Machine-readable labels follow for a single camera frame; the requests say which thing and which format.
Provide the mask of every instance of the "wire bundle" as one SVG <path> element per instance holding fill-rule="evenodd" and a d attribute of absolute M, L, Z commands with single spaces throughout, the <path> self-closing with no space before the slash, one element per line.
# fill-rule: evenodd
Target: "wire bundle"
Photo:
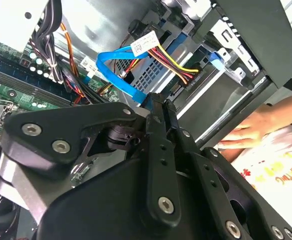
<path fill-rule="evenodd" d="M 180 77 L 185 85 L 193 78 L 193 75 L 199 72 L 198 69 L 188 69 L 180 66 L 161 46 L 152 48 L 148 53 L 166 68 Z"/>
<path fill-rule="evenodd" d="M 45 8 L 43 20 L 38 23 L 38 30 L 33 32 L 30 39 L 30 44 L 49 63 L 54 80 L 59 83 L 63 83 L 63 76 L 57 64 L 53 32 L 59 28 L 61 21 L 61 0 L 50 0 Z"/>

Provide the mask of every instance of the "screw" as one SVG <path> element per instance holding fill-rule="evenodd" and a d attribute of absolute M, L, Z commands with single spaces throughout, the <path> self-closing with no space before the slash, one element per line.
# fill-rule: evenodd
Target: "screw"
<path fill-rule="evenodd" d="M 284 228 L 284 230 L 285 230 L 285 233 L 287 234 L 287 236 L 292 240 L 292 233 L 286 228 Z"/>
<path fill-rule="evenodd" d="M 189 132 L 187 132 L 186 130 L 183 130 L 182 133 L 183 133 L 186 137 L 188 137 L 188 138 L 190 137 Z"/>
<path fill-rule="evenodd" d="M 128 109 L 125 109 L 125 108 L 124 108 L 123 111 L 124 111 L 125 114 L 128 114 L 128 115 L 131 114 L 131 112 L 130 112 Z"/>
<path fill-rule="evenodd" d="M 218 157 L 218 154 L 214 151 L 214 150 L 210 150 L 210 153 L 214 156 L 214 157 Z"/>
<path fill-rule="evenodd" d="M 275 226 L 272 226 L 271 229 L 272 229 L 272 231 L 274 232 L 275 236 L 276 236 L 278 239 L 284 239 L 283 234 L 281 233 L 281 231 L 279 231 L 278 228 L 276 228 Z"/>
<path fill-rule="evenodd" d="M 63 140 L 56 140 L 52 144 L 52 148 L 54 151 L 60 154 L 66 154 L 70 151 L 70 145 L 66 141 Z"/>
<path fill-rule="evenodd" d="M 172 214 L 174 212 L 174 204 L 165 196 L 159 198 L 158 205 L 160 209 L 166 214 Z"/>
<path fill-rule="evenodd" d="M 156 122 L 158 122 L 159 124 L 161 123 L 161 120 L 159 119 L 159 117 L 157 117 L 157 116 L 153 116 L 153 118 L 154 118 L 154 120 L 155 120 Z"/>
<path fill-rule="evenodd" d="M 21 129 L 24 134 L 33 136 L 33 137 L 38 136 L 42 132 L 41 127 L 33 123 L 27 123 L 23 125 Z"/>
<path fill-rule="evenodd" d="M 236 224 L 234 224 L 232 221 L 227 221 L 226 228 L 234 238 L 240 239 L 241 233 Z"/>

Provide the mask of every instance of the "capacitor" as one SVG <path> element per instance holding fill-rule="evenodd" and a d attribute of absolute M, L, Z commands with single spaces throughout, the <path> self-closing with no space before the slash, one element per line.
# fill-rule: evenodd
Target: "capacitor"
<path fill-rule="evenodd" d="M 41 64 L 43 64 L 43 62 L 44 61 L 43 61 L 42 57 L 39 56 L 36 58 L 36 64 L 41 65 Z"/>
<path fill-rule="evenodd" d="M 35 72 L 37 70 L 37 65 L 33 62 L 29 65 L 29 69 L 32 72 Z"/>
<path fill-rule="evenodd" d="M 36 54 L 36 52 L 35 51 L 30 51 L 29 52 L 29 57 L 31 58 L 31 59 L 36 59 L 37 58 L 37 54 Z"/>
<path fill-rule="evenodd" d="M 44 73 L 43 68 L 39 66 L 39 67 L 37 68 L 37 74 L 42 75 L 43 73 Z"/>
<path fill-rule="evenodd" d="M 49 69 L 45 69 L 44 70 L 44 77 L 48 78 L 50 76 L 50 70 Z"/>

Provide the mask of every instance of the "black plastic part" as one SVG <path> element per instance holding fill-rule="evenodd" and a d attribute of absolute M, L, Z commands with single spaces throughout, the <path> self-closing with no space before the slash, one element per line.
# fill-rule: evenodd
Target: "black plastic part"
<path fill-rule="evenodd" d="M 38 240 L 232 240 L 227 221 L 238 226 L 242 240 L 274 240 L 271 226 L 292 232 L 226 159 L 217 152 L 215 157 L 212 148 L 199 151 L 193 137 L 179 128 L 172 102 L 150 93 L 144 106 L 150 110 L 145 124 L 136 124 L 138 117 L 122 103 L 31 112 L 7 121 L 1 143 L 5 155 L 43 178 L 63 177 L 79 154 L 86 157 L 81 140 L 99 143 L 97 153 L 108 147 L 98 137 L 125 142 L 125 133 L 132 136 L 129 127 L 143 129 L 144 137 L 128 149 L 125 161 L 49 206 Z M 25 123 L 40 125 L 42 133 L 24 135 Z M 53 152 L 57 139 L 71 145 L 69 153 Z M 160 197 L 173 202 L 172 212 L 163 211 Z"/>
<path fill-rule="evenodd" d="M 212 155 L 212 151 L 217 154 L 217 157 Z M 253 239 L 277 239 L 271 226 L 276 226 L 282 233 L 285 232 L 284 228 L 292 232 L 292 227 L 220 153 L 207 147 L 203 150 L 202 155 L 211 160 L 214 170 L 228 183 L 228 199 L 241 205 L 241 211 L 243 211 L 240 217 L 241 224 L 247 224 Z"/>
<path fill-rule="evenodd" d="M 143 31 L 146 29 L 147 25 L 142 23 L 140 20 L 133 20 L 128 27 L 128 33 L 134 38 L 138 39 Z"/>
<path fill-rule="evenodd" d="M 216 0 L 278 88 L 292 77 L 292 29 L 280 0 Z"/>
<path fill-rule="evenodd" d="M 146 118 L 146 129 L 140 158 L 147 166 L 147 191 L 143 222 L 157 234 L 176 227 L 181 218 L 176 179 L 174 145 L 167 139 L 162 96 L 150 93 L 143 103 L 151 111 Z M 170 199 L 174 211 L 166 214 L 158 206 L 160 197 Z"/>
<path fill-rule="evenodd" d="M 62 179 L 82 157 L 82 139 L 90 139 L 85 146 L 88 152 L 102 129 L 128 125 L 135 119 L 134 112 L 119 102 L 18 114 L 5 122 L 1 148 L 11 160 L 48 178 Z M 41 134 L 24 134 L 22 126 L 27 123 L 39 125 Z M 55 152 L 52 143 L 56 140 L 66 141 L 71 150 L 68 153 Z"/>

